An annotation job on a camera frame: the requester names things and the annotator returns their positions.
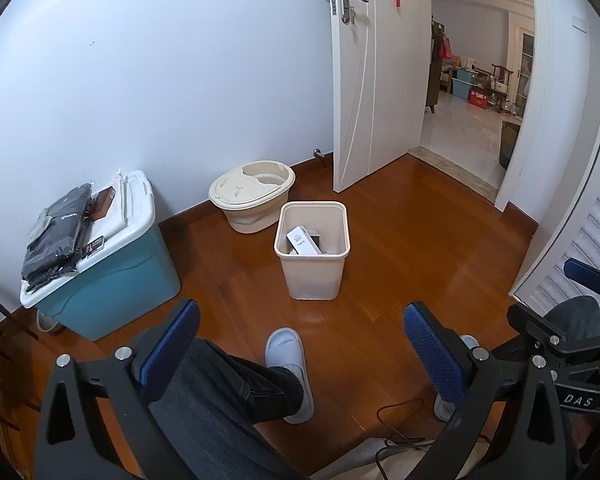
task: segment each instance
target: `glass door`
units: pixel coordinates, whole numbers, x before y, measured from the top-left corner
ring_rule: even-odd
[[[519,117],[525,116],[526,98],[529,93],[529,82],[534,64],[534,37],[529,34],[522,35],[522,62],[518,72],[518,90],[516,106]]]

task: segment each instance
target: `door handle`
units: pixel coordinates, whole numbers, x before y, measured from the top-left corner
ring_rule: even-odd
[[[347,25],[348,23],[356,24],[356,9],[351,5],[351,0],[342,0],[342,23]],[[361,2],[369,3],[369,0],[360,0]]]

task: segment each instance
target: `door threshold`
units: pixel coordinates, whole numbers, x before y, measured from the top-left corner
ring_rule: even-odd
[[[491,184],[488,184],[473,173],[467,171],[465,168],[461,168],[457,164],[452,163],[450,160],[446,160],[443,156],[438,155],[423,146],[412,148],[409,150],[409,153],[414,157],[419,158],[422,162],[426,162],[437,170],[442,171],[442,173],[448,174],[451,178],[456,179],[469,189],[474,190],[480,196],[485,197],[492,204],[496,201],[498,190]]]

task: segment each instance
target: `hand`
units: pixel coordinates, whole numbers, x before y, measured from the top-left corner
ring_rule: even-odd
[[[589,439],[591,433],[595,429],[595,424],[598,419],[592,419],[587,415],[576,415],[575,425],[571,436],[573,437],[573,443],[577,449],[581,449]]]

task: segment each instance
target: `white marble floor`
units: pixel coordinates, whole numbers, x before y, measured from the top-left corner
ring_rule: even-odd
[[[506,115],[440,92],[436,113],[429,108],[425,111],[420,145],[498,189],[505,174],[498,158],[506,119]]]

